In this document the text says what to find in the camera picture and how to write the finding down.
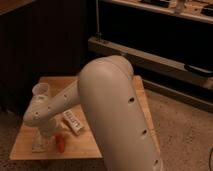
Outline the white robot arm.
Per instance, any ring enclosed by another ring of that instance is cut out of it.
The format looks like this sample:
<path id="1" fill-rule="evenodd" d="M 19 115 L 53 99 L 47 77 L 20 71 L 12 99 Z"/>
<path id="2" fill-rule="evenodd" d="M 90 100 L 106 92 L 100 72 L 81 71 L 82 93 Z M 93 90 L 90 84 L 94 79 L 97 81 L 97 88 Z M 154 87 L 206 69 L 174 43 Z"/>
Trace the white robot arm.
<path id="1" fill-rule="evenodd" d="M 133 76 L 131 63 L 122 56 L 92 60 L 52 99 L 29 106 L 24 123 L 38 126 L 80 105 L 108 171 L 164 171 Z"/>

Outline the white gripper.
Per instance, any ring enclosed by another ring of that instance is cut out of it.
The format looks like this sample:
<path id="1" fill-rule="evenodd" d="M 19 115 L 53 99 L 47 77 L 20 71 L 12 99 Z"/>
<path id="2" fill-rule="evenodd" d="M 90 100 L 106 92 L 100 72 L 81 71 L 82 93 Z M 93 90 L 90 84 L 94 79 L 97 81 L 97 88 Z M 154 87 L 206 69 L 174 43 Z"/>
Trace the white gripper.
<path id="1" fill-rule="evenodd" d="M 39 141 L 43 143 L 59 131 L 59 124 L 56 121 L 48 121 L 47 123 L 40 125 L 38 131 Z"/>

